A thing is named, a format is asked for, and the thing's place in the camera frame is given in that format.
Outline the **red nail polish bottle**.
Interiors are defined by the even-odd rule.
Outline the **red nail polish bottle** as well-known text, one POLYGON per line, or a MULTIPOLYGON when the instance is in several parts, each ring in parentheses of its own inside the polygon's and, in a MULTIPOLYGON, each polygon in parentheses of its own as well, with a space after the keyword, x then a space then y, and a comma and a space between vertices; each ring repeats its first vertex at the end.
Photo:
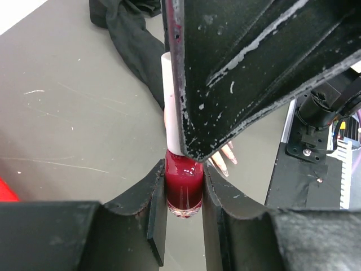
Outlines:
POLYGON ((202 205, 203 163, 167 151, 164 177, 171 213, 179 218, 197 214, 202 205))

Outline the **white nail polish cap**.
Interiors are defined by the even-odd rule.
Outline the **white nail polish cap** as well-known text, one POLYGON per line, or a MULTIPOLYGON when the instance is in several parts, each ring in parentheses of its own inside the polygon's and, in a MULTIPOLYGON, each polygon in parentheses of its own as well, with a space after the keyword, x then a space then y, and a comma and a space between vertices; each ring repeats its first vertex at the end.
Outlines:
POLYGON ((164 94, 164 123, 166 129, 166 144, 168 150, 171 153, 183 156, 179 137, 170 52, 166 52, 161 56, 161 68, 164 94))

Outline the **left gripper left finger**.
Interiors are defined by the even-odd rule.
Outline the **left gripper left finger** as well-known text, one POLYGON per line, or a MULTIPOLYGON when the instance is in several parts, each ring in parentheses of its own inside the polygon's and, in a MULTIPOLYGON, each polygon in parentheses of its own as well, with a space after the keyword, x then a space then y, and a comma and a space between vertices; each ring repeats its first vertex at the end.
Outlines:
POLYGON ((164 160, 107 203, 1 204, 2 270, 159 270, 164 265, 164 160))

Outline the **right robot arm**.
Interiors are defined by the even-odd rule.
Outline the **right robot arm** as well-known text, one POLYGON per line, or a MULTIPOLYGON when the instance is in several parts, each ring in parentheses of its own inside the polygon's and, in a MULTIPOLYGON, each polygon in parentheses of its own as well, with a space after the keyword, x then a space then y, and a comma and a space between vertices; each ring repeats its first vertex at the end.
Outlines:
POLYGON ((205 161, 302 97, 287 152, 327 151, 318 131, 360 107, 359 1, 162 1, 168 149, 205 161))

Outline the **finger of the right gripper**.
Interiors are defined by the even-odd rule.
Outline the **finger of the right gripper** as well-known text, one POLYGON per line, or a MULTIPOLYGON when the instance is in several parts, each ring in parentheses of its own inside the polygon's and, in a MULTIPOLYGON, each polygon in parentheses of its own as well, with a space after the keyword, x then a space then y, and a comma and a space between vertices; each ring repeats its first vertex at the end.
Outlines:
POLYGON ((176 116, 179 128, 180 146, 186 145, 184 125, 186 124, 186 77, 184 67, 184 2, 161 1, 164 26, 165 50, 170 52, 173 82, 175 88, 176 116))
POLYGON ((359 1, 180 1, 184 154, 206 160, 358 61, 359 1))

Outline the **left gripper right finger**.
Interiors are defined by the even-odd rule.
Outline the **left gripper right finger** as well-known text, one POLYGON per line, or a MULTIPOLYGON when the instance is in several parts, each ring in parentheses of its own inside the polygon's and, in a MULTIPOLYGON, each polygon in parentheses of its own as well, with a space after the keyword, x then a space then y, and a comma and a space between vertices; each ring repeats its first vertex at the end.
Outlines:
POLYGON ((207 270, 359 270, 360 211, 269 209, 204 167, 207 270))

